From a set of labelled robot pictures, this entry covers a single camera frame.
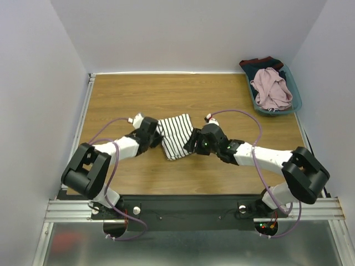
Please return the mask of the black white striped tank top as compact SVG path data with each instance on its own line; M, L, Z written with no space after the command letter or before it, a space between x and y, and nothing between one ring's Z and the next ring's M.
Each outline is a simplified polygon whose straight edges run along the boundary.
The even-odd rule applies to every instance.
M193 129L189 114L158 121L156 130L163 137L161 145L168 160L177 160L191 154L184 146L190 140Z

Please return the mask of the pink tank top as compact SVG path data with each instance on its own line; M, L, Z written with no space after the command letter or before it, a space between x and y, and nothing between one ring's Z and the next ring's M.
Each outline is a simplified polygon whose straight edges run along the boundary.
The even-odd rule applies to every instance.
M261 109L282 111L291 107L293 96L274 68L259 69L250 84L257 91L255 102Z

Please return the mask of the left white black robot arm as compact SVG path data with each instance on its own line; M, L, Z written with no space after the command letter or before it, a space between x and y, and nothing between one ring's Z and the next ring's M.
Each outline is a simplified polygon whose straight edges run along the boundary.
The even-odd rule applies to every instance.
M82 143L69 160L61 183L78 192L85 198L104 206L104 212L110 218L118 218L123 214L120 195L105 183L111 165L114 166L112 176L118 168L118 162L135 158L152 147L158 133L158 120L152 117L137 115L127 119L134 131L117 139L104 139L106 143L92 139L90 143Z

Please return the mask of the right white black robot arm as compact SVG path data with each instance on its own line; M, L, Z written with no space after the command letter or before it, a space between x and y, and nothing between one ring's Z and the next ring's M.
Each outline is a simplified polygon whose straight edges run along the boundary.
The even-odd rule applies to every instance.
M287 204L296 201L305 204L316 203L330 178L326 168L312 152L299 146L293 151L273 150L248 142L228 138L218 124L206 124L198 129L192 127L186 132L184 150L192 154L215 154L222 162L236 166L253 166L257 172L271 171L284 178L276 186L264 186L264 191L246 211L259 217L273 211L284 210Z

